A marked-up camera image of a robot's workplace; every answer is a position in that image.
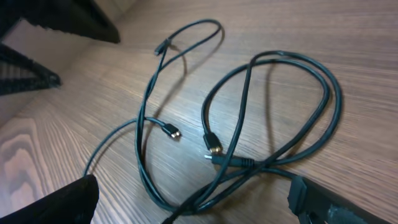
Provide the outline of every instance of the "black cable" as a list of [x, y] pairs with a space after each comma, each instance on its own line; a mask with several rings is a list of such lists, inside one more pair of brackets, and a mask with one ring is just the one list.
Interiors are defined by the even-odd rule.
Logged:
[[[181, 53], [177, 54], [176, 56], [172, 57], [170, 60], [164, 63], [165, 55], [167, 53], [167, 49], [170, 46], [170, 43], [172, 39], [179, 34], [181, 31], [194, 26], [196, 24], [201, 24], [201, 23], [213, 23], [217, 25], [217, 30], [212, 33], [210, 36], [207, 38], [197, 42], [196, 44], [192, 45], [191, 47], [187, 48], [186, 50], [182, 51]], [[341, 110], [342, 110], [342, 105], [343, 105], [343, 97], [341, 93], [340, 86], [336, 80], [336, 78], [333, 76], [333, 74], [326, 68], [324, 67], [321, 63], [317, 62], [316, 60], [306, 57], [304, 55], [292, 53], [292, 52], [283, 52], [280, 50], [277, 51], [268, 51], [268, 52], [263, 52], [260, 53], [252, 58], [249, 64], [242, 65], [238, 68], [235, 68], [231, 72], [229, 72], [224, 78], [222, 78], [216, 85], [215, 87], [209, 92], [208, 96], [203, 102], [202, 106], [202, 111], [201, 111], [201, 119], [202, 119], [202, 125], [203, 125], [203, 130], [204, 130], [204, 139], [206, 142], [206, 146], [211, 152], [219, 152], [222, 147], [221, 143], [216, 137], [214, 133], [210, 131], [210, 125], [208, 124], [208, 108], [210, 107], [211, 101], [213, 97], [216, 95], [217, 91], [233, 76], [237, 75], [238, 73], [246, 70], [246, 79], [244, 82], [244, 88], [243, 88], [243, 93], [242, 93], [242, 98], [241, 98], [241, 106], [239, 109], [239, 119], [236, 124], [236, 128], [232, 137], [232, 140], [229, 144], [228, 150], [225, 155], [222, 154], [213, 154], [214, 157], [208, 156], [214, 164], [219, 164], [221, 165], [221, 169], [218, 171], [214, 181], [209, 183], [208, 185], [202, 187], [198, 191], [196, 191], [193, 195], [191, 195], [189, 198], [184, 201], [179, 207], [174, 207], [173, 205], [169, 204], [160, 194], [160, 192], [157, 190], [155, 187], [149, 173], [146, 171], [145, 168], [145, 163], [143, 160], [143, 155], [142, 155], [142, 135], [143, 135], [143, 129], [144, 129], [144, 120], [148, 119], [149, 121], [158, 123], [162, 129], [167, 133], [169, 136], [172, 136], [173, 138], [175, 136], [179, 136], [179, 134], [175, 134], [177, 128], [171, 126], [171, 124], [164, 124], [159, 120], [156, 120], [154, 118], [146, 118], [145, 117], [145, 110], [146, 110], [146, 102], [152, 93], [152, 90], [155, 87], [155, 83], [157, 80], [157, 77], [159, 76], [159, 73], [170, 63], [172, 63], [174, 60], [177, 58], [183, 56], [185, 53], [191, 51], [195, 47], [199, 46], [200, 44], [203, 44], [207, 40], [210, 40], [212, 37], [214, 37], [220, 30], [222, 29], [221, 24], [212, 19], [204, 19], [200, 21], [196, 21], [192, 24], [189, 24], [178, 31], [174, 32], [169, 38], [164, 40], [155, 50], [156, 55], [162, 54], [162, 57], [159, 62], [159, 66], [157, 67], [156, 72], [150, 79], [148, 86], [144, 92], [144, 97], [143, 101], [141, 104], [141, 107], [139, 109], [138, 117], [137, 119], [133, 119], [128, 121], [127, 123], [123, 124], [122, 126], [116, 128], [113, 132], [111, 132], [107, 138], [101, 142], [101, 144], [97, 147], [97, 149], [94, 151], [93, 155], [91, 156], [89, 163], [87, 164], [87, 167], [85, 169], [84, 174], [87, 173], [87, 170], [90, 166], [90, 163], [92, 162], [93, 158], [95, 157], [95, 154], [98, 153], [100, 147], [116, 132], [118, 132], [121, 128], [125, 127], [126, 125], [137, 122], [136, 124], [136, 139], [135, 139], [135, 148], [136, 148], [136, 156], [137, 156], [137, 164], [139, 168], [139, 173], [140, 177], [142, 180], [142, 183], [145, 187], [145, 190], [147, 191], [149, 197], [161, 208], [169, 210], [173, 212], [173, 214], [166, 219], [163, 223], [172, 223], [179, 215], [193, 215], [196, 213], [200, 213], [206, 209], [211, 208], [212, 206], [216, 205], [220, 200], [223, 200], [225, 197], [227, 197], [229, 194], [233, 193], [238, 187], [243, 185], [247, 180], [249, 180], [252, 176], [258, 174], [259, 172], [268, 172], [268, 173], [273, 173], [273, 174], [278, 174], [281, 176], [284, 176], [286, 178], [292, 179], [295, 177], [295, 174], [290, 173], [286, 170], [278, 169], [275, 168], [274, 166], [278, 165], [283, 165], [283, 164], [288, 164], [291, 162], [295, 162], [297, 160], [303, 159], [304, 157], [307, 157], [311, 154], [313, 154], [315, 151], [319, 150], [326, 142], [329, 140], [334, 132], [334, 130], [337, 127], [338, 121], [341, 116]], [[263, 56], [268, 56], [268, 55], [278, 55], [278, 56], [283, 56], [283, 58], [274, 58], [274, 59], [267, 59], [267, 60], [258, 60], [259, 57]], [[269, 156], [267, 159], [263, 161], [253, 161], [248, 158], [234, 158], [233, 159], [233, 153], [236, 148], [236, 145], [238, 143], [238, 139], [243, 127], [243, 122], [244, 122], [244, 117], [245, 117], [245, 112], [246, 112], [246, 103], [248, 100], [248, 92], [249, 92], [249, 84], [250, 84], [250, 79], [251, 79], [251, 70], [255, 66], [259, 65], [265, 65], [265, 64], [270, 64], [270, 63], [283, 63], [291, 66], [298, 67], [302, 70], [305, 70], [312, 76], [314, 76], [321, 84], [323, 88], [323, 98], [320, 101], [320, 104], [318, 107], [315, 109], [313, 114], [311, 115], [310, 119], [304, 124], [304, 126], [301, 128], [301, 130], [296, 134], [296, 136], [293, 137], [292, 140], [290, 140], [286, 145], [281, 147], [279, 150], [277, 150], [273, 155]], [[333, 113], [333, 117], [331, 119], [331, 122], [327, 129], [325, 130], [324, 134], [321, 136], [321, 138], [315, 142], [312, 146], [310, 146], [308, 149], [290, 157], [290, 158], [283, 158], [279, 159], [281, 155], [283, 155], [285, 152], [287, 152], [290, 148], [295, 146], [312, 128], [312, 126], [315, 124], [316, 120], [321, 116], [322, 112], [324, 111], [328, 100], [330, 99], [330, 88], [325, 80], [325, 78], [320, 75], [314, 68], [312, 68], [309, 65], [312, 65], [313, 67], [317, 68], [320, 70], [322, 73], [326, 75], [326, 77], [330, 80], [334, 92], [335, 92], [335, 111]], [[226, 170], [228, 166], [238, 166], [242, 167], [241, 170], [226, 174]], [[215, 197], [207, 200], [207, 198], [215, 191], [217, 186], [222, 184], [223, 182], [226, 182], [228, 180], [231, 180], [233, 178], [240, 177], [238, 180], [233, 182], [227, 189], [216, 195]]]

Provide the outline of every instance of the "wooden table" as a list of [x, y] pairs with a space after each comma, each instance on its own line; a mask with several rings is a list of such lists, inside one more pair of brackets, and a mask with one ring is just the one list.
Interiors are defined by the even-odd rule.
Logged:
[[[179, 142], [172, 141], [148, 125], [147, 165], [165, 196], [181, 203], [215, 176], [217, 167], [203, 158], [208, 151], [200, 122], [208, 91], [254, 54], [281, 49], [326, 65], [345, 96], [333, 139], [286, 169], [398, 223], [397, 11], [395, 0], [138, 1], [117, 23], [121, 44], [88, 47], [60, 74], [60, 90], [42, 91], [0, 129], [0, 216], [79, 178], [95, 146], [136, 116], [158, 63], [156, 46], [179, 27], [210, 17], [225, 28], [219, 49], [211, 54], [220, 35], [186, 55], [185, 73], [183, 60], [171, 64], [148, 102], [147, 114], [183, 133]], [[174, 44], [184, 49], [210, 29], [212, 25], [189, 29]], [[211, 127], [224, 146], [236, 124], [243, 78], [228, 82], [210, 108]], [[263, 159], [299, 130], [322, 90], [310, 75], [283, 65], [255, 68], [252, 79], [236, 154]], [[332, 109], [333, 104], [298, 150], [321, 135]], [[159, 223], [169, 215], [143, 189], [133, 140], [134, 125], [113, 141], [94, 168], [101, 191], [94, 223]], [[211, 212], [176, 223], [298, 223], [287, 207], [289, 187], [288, 180], [261, 175]]]

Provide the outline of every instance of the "cable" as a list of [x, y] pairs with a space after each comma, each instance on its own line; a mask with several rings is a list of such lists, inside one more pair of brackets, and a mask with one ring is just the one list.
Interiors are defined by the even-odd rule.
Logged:
[[[197, 42], [196, 44], [192, 45], [191, 47], [185, 49], [181, 53], [177, 54], [176, 56], [172, 57], [170, 60], [164, 62], [165, 56], [167, 53], [167, 49], [170, 46], [170, 43], [172, 39], [179, 33], [181, 33], [183, 30], [197, 25], [201, 23], [212, 23], [217, 25], [217, 30], [214, 31], [211, 35], [209, 35], [207, 38]], [[156, 49], [155, 49], [155, 54], [160, 55], [161, 58], [159, 60], [159, 65], [157, 67], [156, 72], [150, 79], [147, 88], [144, 92], [143, 96], [143, 101], [141, 103], [141, 107], [139, 108], [138, 112], [138, 117], [137, 119], [132, 119], [115, 130], [113, 130], [101, 143], [100, 145], [95, 149], [93, 155], [90, 157], [89, 162], [87, 163], [86, 169], [84, 171], [85, 175], [89, 169], [90, 164], [92, 163], [95, 155], [98, 153], [100, 148], [105, 144], [105, 142], [116, 132], [118, 132], [121, 128], [136, 122], [136, 138], [134, 141], [135, 145], [135, 152], [136, 152], [136, 157], [137, 157], [137, 165], [139, 169], [139, 174], [142, 180], [142, 184], [144, 185], [144, 188], [146, 192], [148, 193], [149, 197], [161, 208], [173, 212], [171, 216], [169, 216], [166, 220], [164, 220], [163, 224], [167, 223], [173, 223], [174, 220], [180, 216], [180, 215], [193, 215], [196, 213], [203, 212], [212, 206], [216, 205], [219, 201], [223, 200], [225, 197], [233, 193], [237, 188], [239, 188], [241, 185], [243, 185], [247, 180], [249, 180], [252, 176], [260, 173], [260, 172], [268, 172], [272, 174], [278, 174], [283, 177], [286, 177], [288, 179], [292, 179], [295, 177], [295, 174], [288, 172], [286, 170], [282, 170], [279, 168], [276, 168], [275, 166], [279, 165], [284, 165], [288, 164], [291, 162], [295, 162], [297, 160], [303, 159], [304, 157], [310, 156], [313, 154], [315, 151], [319, 150], [326, 142], [331, 138], [333, 135], [333, 132], [335, 131], [340, 116], [341, 116], [341, 110], [343, 106], [343, 96], [342, 92], [340, 89], [340, 86], [334, 77], [334, 75], [326, 68], [324, 67], [321, 63], [317, 62], [316, 60], [309, 58], [304, 55], [300, 55], [297, 53], [293, 52], [284, 52], [280, 50], [276, 51], [268, 51], [268, 52], [263, 52], [260, 54], [257, 54], [254, 56], [251, 61], [248, 64], [242, 65], [238, 68], [235, 68], [234, 70], [230, 71], [224, 78], [222, 78], [214, 87], [213, 89], [209, 92], [208, 96], [205, 98], [202, 109], [201, 109], [201, 120], [202, 120], [202, 125], [203, 125], [203, 130], [205, 135], [203, 136], [207, 148], [210, 150], [212, 153], [211, 156], [206, 156], [207, 159], [211, 159], [212, 163], [214, 164], [219, 164], [221, 166], [221, 169], [218, 171], [216, 174], [216, 177], [214, 180], [209, 183], [208, 185], [202, 187], [201, 189], [197, 190], [194, 194], [189, 196], [189, 198], [186, 199], [179, 207], [174, 207], [173, 205], [169, 204], [160, 194], [160, 192], [157, 190], [155, 184], [153, 183], [153, 180], [151, 179], [149, 173], [146, 170], [145, 163], [144, 163], [144, 158], [142, 155], [142, 135], [143, 135], [143, 129], [144, 129], [144, 120], [147, 119], [151, 122], [155, 122], [159, 124], [162, 129], [164, 130], [165, 133], [167, 133], [169, 136], [172, 138], [174, 137], [179, 137], [180, 133], [178, 129], [171, 124], [165, 124], [155, 118], [146, 118], [145, 117], [145, 110], [146, 110], [146, 102], [150, 97], [150, 94], [152, 93], [152, 90], [155, 87], [155, 83], [157, 81], [157, 78], [159, 76], [159, 73], [170, 63], [172, 63], [174, 60], [178, 59], [179, 57], [183, 56], [187, 52], [191, 51], [195, 47], [205, 43], [207, 40], [210, 40], [212, 37], [214, 37], [219, 31], [222, 30], [221, 24], [213, 19], [204, 19], [200, 21], [193, 22], [178, 31], [174, 32], [171, 36], [169, 36], [167, 39], [165, 39]], [[266, 60], [258, 60], [258, 58], [263, 57], [263, 56], [270, 56], [270, 55], [276, 55], [276, 56], [281, 56], [282, 58], [273, 58], [273, 59], [266, 59]], [[248, 158], [241, 158], [241, 157], [233, 157], [234, 150], [236, 148], [236, 145], [239, 140], [239, 136], [241, 134], [241, 130], [243, 127], [244, 123], [244, 117], [245, 117], [245, 112], [246, 112], [246, 103], [248, 100], [248, 93], [249, 93], [249, 85], [250, 85], [250, 79], [251, 79], [251, 70], [253, 67], [260, 66], [260, 65], [266, 65], [270, 63], [282, 63], [286, 65], [291, 65], [298, 67], [309, 74], [311, 74], [315, 79], [317, 79], [322, 88], [323, 88], [323, 97], [322, 100], [320, 101], [319, 105], [311, 115], [310, 119], [304, 124], [304, 126], [301, 128], [301, 130], [293, 137], [292, 140], [290, 140], [287, 144], [285, 144], [283, 147], [281, 147], [279, 150], [277, 150], [273, 155], [269, 156], [267, 159], [264, 159], [263, 161], [254, 161], [252, 159]], [[321, 116], [322, 112], [325, 110], [325, 107], [328, 103], [328, 100], [330, 99], [330, 87], [328, 86], [328, 83], [326, 82], [325, 78], [314, 68], [311, 66], [317, 68], [319, 71], [325, 74], [325, 76], [330, 80], [331, 85], [333, 86], [333, 90], [335, 93], [335, 110], [333, 113], [333, 117], [330, 121], [329, 126], [321, 136], [321, 138], [315, 142], [312, 146], [307, 148], [306, 150], [290, 157], [290, 158], [283, 158], [279, 159], [281, 155], [283, 155], [285, 152], [287, 152], [290, 148], [295, 146], [303, 137], [311, 130], [313, 125], [315, 124], [316, 120]], [[216, 95], [217, 91], [233, 76], [239, 74], [240, 72], [243, 72], [246, 70], [246, 79], [244, 82], [244, 88], [243, 88], [243, 93], [241, 97], [241, 105], [239, 109], [239, 117], [238, 117], [238, 122], [235, 127], [235, 131], [233, 134], [233, 137], [231, 139], [231, 142], [229, 144], [228, 150], [225, 155], [220, 154], [222, 151], [222, 145], [220, 143], [220, 140], [217, 138], [215, 133], [211, 132], [210, 125], [208, 124], [208, 108], [211, 105], [211, 101], [213, 97]], [[240, 170], [234, 171], [232, 173], [227, 174], [226, 170], [229, 166], [235, 166], [235, 167], [241, 167]], [[234, 181], [227, 189], [216, 195], [215, 197], [211, 198], [208, 200], [208, 197], [215, 191], [217, 186], [222, 184], [223, 182], [226, 182], [228, 180], [234, 179], [239, 177], [238, 180]]]

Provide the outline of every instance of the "gold-plated connector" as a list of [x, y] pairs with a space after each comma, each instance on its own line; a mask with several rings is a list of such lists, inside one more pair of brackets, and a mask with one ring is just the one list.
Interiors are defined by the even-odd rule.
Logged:
[[176, 133], [171, 134], [172, 138], [179, 138], [181, 136], [181, 132], [177, 131]]
[[212, 147], [212, 148], [210, 148], [210, 152], [212, 154], [218, 154], [221, 152], [221, 147]]

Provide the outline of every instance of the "table surface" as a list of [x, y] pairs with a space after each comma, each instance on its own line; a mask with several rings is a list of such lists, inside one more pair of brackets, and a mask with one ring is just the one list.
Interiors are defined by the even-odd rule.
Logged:
[[[0, 129], [0, 216], [78, 179], [96, 145], [136, 116], [158, 63], [157, 45], [191, 21], [214, 18], [225, 29], [220, 47], [218, 35], [187, 54], [185, 63], [167, 67], [148, 102], [148, 116], [183, 133], [173, 141], [147, 126], [147, 166], [165, 197], [177, 205], [216, 174], [218, 168], [203, 158], [208, 151], [200, 120], [213, 85], [259, 52], [288, 50], [326, 65], [341, 84], [345, 106], [333, 139], [284, 168], [398, 223], [397, 11], [396, 0], [138, 1], [117, 23], [121, 44], [89, 46], [60, 74], [60, 89], [42, 91]], [[196, 26], [174, 44], [184, 49], [213, 29]], [[212, 130], [224, 147], [236, 125], [243, 79], [244, 73], [228, 82], [210, 108]], [[319, 83], [296, 68], [255, 68], [236, 154], [267, 157], [300, 129], [321, 96]], [[295, 150], [319, 138], [332, 111], [333, 103]], [[158, 223], [170, 214], [141, 184], [134, 127], [117, 136], [93, 168], [101, 192], [94, 223]], [[289, 187], [282, 177], [262, 174], [206, 214], [176, 223], [298, 223], [288, 209]]]

